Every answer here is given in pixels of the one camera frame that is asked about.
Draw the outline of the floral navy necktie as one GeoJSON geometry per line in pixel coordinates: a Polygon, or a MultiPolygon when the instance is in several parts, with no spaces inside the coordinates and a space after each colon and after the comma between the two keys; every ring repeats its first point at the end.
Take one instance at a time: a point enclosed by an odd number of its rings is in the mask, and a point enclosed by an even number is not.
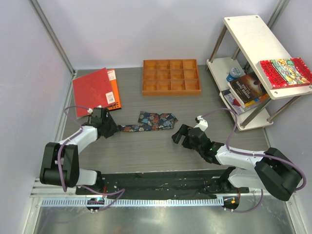
{"type": "Polygon", "coordinates": [[[173,129],[178,119],[172,113],[148,113],[141,111],[138,124],[118,125],[121,132],[149,132],[173,129]]]}

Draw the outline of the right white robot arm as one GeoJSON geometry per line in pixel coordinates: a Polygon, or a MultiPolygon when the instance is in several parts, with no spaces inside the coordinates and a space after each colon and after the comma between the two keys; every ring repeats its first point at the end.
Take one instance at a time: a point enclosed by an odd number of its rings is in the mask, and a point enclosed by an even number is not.
{"type": "Polygon", "coordinates": [[[208,122],[202,116],[195,120],[195,127],[181,125],[172,135],[172,140],[176,144],[181,142],[184,148],[195,150],[210,164],[228,166],[219,178],[223,191],[230,193],[236,188],[255,188],[288,201],[299,185],[306,184],[303,173],[278,149],[248,151],[211,141],[205,134],[208,122]]]}

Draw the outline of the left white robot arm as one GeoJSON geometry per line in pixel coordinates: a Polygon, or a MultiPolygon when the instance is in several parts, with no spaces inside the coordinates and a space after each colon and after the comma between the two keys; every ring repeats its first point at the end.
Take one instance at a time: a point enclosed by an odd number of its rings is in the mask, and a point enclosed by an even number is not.
{"type": "Polygon", "coordinates": [[[80,168],[79,154],[99,138],[113,136],[118,128],[107,108],[96,107],[88,112],[89,120],[79,124],[78,131],[62,141],[46,144],[39,175],[42,184],[61,186],[64,191],[83,185],[95,195],[103,191],[100,172],[80,168]]]}

